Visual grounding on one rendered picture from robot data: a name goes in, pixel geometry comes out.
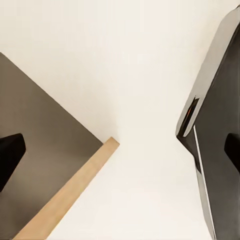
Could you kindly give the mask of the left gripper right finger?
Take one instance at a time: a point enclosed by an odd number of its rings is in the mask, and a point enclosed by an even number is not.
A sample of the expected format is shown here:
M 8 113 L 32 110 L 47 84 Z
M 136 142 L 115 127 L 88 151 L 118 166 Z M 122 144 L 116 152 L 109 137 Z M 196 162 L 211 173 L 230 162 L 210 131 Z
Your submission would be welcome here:
M 224 145 L 224 151 L 240 173 L 240 135 L 228 133 Z

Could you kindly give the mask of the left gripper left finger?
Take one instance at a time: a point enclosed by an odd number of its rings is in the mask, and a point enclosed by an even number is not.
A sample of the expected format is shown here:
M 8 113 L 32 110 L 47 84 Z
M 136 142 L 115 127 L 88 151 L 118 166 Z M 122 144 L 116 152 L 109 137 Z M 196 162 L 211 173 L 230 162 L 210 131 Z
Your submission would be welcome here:
M 0 138 L 0 193 L 26 153 L 22 133 Z

